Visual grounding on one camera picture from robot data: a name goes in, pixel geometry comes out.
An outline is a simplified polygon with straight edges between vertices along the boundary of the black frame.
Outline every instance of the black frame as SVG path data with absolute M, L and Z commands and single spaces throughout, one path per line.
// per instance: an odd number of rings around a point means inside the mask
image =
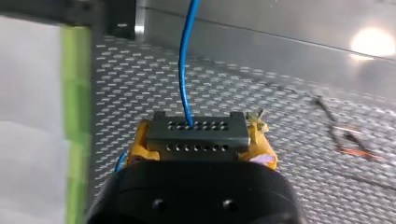
M 116 37 L 135 37 L 135 0 L 1 0 L 0 14 L 89 26 Z

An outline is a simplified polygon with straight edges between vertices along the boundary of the blue wire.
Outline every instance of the blue wire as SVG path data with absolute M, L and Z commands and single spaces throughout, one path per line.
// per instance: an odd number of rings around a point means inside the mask
M 178 84 L 180 87 L 181 103 L 184 108 L 184 116 L 190 126 L 193 126 L 194 120 L 192 119 L 189 97 L 186 90 L 186 57 L 187 49 L 189 48 L 190 34 L 192 26 L 194 25 L 194 18 L 197 13 L 200 0 L 191 0 L 189 13 L 187 14 L 186 23 L 184 24 L 183 35 L 180 42 L 179 58 L 178 58 Z
M 118 172 L 120 169 L 122 169 L 122 165 L 125 163 L 126 160 L 126 153 L 123 152 L 120 157 L 119 157 L 119 161 L 116 164 L 116 168 L 114 169 L 114 173 Z

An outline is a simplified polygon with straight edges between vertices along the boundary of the green strip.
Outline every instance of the green strip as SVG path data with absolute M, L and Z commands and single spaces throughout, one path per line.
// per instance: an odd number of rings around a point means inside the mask
M 62 37 L 64 127 L 70 142 L 66 223 L 82 224 L 91 143 L 91 37 L 89 29 L 69 26 Z

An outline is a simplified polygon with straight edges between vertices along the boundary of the perforated metal sheet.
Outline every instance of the perforated metal sheet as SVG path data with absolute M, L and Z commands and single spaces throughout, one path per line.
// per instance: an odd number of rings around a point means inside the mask
M 268 111 L 279 172 L 295 187 L 312 223 L 396 223 L 396 113 L 374 106 L 391 100 L 353 92 L 343 95 L 364 98 L 365 104 L 325 98 L 340 121 L 360 126 L 369 148 L 386 158 L 367 161 L 335 150 L 329 121 L 312 104 L 312 92 L 295 88 L 303 80 L 206 59 L 190 59 L 188 65 L 195 114 Z M 134 141 L 139 120 L 155 110 L 182 114 L 174 51 L 108 36 L 96 45 L 94 68 L 89 203 Z

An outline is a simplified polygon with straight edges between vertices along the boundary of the screw hole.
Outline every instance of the screw hole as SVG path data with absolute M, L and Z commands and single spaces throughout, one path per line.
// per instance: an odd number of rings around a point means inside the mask
M 92 9 L 92 4 L 89 2 L 83 2 L 82 3 L 82 9 L 84 11 L 90 11 Z
M 223 208 L 230 211 L 230 212 L 236 212 L 238 210 L 238 206 L 233 200 L 225 200 L 223 202 Z
M 201 145 L 195 145 L 194 150 L 199 151 L 199 150 L 201 150 L 201 148 L 202 148 Z
M 152 208 L 158 211 L 164 211 L 166 209 L 166 203 L 162 199 L 156 199 L 152 203 Z

